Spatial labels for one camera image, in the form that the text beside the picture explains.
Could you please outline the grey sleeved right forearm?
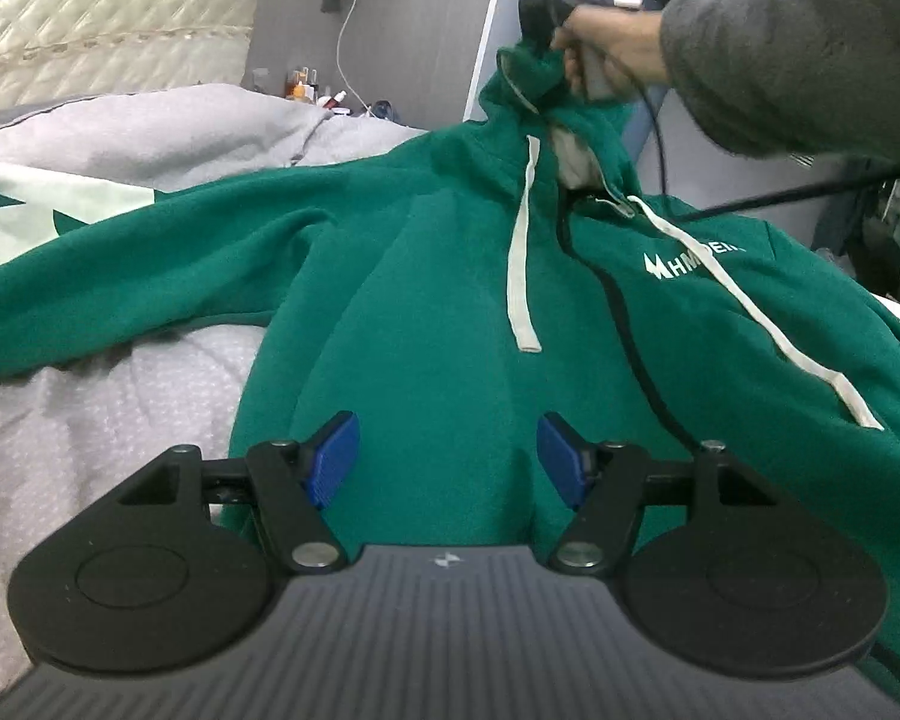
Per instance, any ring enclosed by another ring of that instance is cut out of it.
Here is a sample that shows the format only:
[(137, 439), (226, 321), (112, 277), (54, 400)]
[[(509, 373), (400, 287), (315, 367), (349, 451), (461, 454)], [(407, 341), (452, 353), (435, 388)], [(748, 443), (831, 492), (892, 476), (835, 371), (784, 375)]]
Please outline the grey sleeved right forearm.
[(900, 163), (900, 0), (671, 0), (662, 52), (730, 153)]

